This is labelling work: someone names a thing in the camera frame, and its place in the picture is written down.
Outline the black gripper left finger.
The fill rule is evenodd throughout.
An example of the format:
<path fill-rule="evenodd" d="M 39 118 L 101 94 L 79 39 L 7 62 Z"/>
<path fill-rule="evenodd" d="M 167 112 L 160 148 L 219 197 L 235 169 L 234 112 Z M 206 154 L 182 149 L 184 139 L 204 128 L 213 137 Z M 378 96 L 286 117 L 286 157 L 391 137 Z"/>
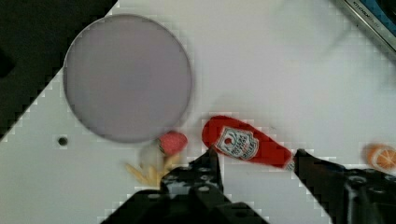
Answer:
<path fill-rule="evenodd" d="M 218 153 L 210 148 L 177 167 L 158 190 L 140 190 L 101 224 L 268 224 L 246 203 L 223 194 Z"/>

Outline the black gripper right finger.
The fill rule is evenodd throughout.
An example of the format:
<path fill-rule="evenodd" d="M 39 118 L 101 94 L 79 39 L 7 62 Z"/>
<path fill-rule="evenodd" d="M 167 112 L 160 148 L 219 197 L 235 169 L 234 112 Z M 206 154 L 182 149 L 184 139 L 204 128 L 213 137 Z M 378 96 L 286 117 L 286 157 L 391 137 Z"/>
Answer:
<path fill-rule="evenodd" d="M 333 224 L 396 224 L 396 181 L 374 169 L 341 164 L 296 151 L 294 173 Z"/>

